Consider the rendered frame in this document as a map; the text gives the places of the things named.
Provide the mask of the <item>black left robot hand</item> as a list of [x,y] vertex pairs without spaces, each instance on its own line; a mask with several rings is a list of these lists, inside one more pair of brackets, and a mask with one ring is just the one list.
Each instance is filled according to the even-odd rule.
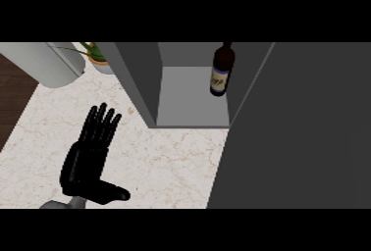
[[113,108],[107,108],[106,103],[91,107],[78,140],[66,153],[59,175],[62,194],[84,198],[100,205],[130,199],[130,192],[101,180],[119,119],[121,114],[113,112]]

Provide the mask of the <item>grey open cabinet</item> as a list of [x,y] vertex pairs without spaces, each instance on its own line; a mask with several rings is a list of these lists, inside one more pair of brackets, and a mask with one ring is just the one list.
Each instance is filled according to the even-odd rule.
[[227,128],[270,54],[270,42],[234,42],[223,96],[209,93],[218,42],[100,42],[110,70],[150,128]]

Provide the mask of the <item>dark wine bottle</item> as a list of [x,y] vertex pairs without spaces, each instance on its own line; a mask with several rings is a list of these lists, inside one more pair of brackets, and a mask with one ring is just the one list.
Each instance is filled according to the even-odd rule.
[[211,66],[209,93],[217,97],[226,93],[233,64],[234,51],[232,49],[232,43],[224,42],[214,52]]

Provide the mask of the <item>dark grey cabinet door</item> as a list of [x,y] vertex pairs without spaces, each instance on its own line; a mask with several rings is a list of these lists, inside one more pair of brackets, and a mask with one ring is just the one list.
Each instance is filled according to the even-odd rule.
[[371,208],[371,43],[273,45],[206,206]]

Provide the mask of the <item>pale grey cylinder appliance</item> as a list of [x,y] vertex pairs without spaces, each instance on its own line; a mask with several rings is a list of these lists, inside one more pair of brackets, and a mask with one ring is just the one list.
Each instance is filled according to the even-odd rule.
[[85,59],[70,42],[0,42],[0,53],[48,88],[66,86],[84,73]]

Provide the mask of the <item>green potted plant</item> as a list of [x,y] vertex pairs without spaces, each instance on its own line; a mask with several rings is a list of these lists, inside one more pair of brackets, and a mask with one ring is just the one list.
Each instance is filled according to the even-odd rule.
[[112,69],[103,56],[101,50],[94,42],[81,42],[81,46],[84,47],[84,51],[63,47],[63,50],[73,51],[87,56],[87,59],[94,67],[94,69],[104,75],[112,75]]

